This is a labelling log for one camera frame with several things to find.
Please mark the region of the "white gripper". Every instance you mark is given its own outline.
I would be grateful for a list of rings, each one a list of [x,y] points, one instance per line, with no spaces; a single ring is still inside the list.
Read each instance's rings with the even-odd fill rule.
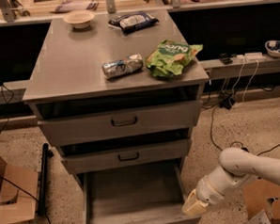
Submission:
[[[186,216],[203,215],[209,204],[215,205],[224,200],[227,181],[224,176],[205,175],[197,184],[196,191],[188,196],[182,206]]]

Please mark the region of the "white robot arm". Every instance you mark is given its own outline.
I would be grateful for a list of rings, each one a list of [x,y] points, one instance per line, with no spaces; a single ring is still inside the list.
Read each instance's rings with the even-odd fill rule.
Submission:
[[[238,189],[261,177],[280,185],[280,158],[256,156],[244,149],[225,148],[218,166],[197,183],[181,210],[186,216],[200,216],[209,205],[224,200],[230,189]]]

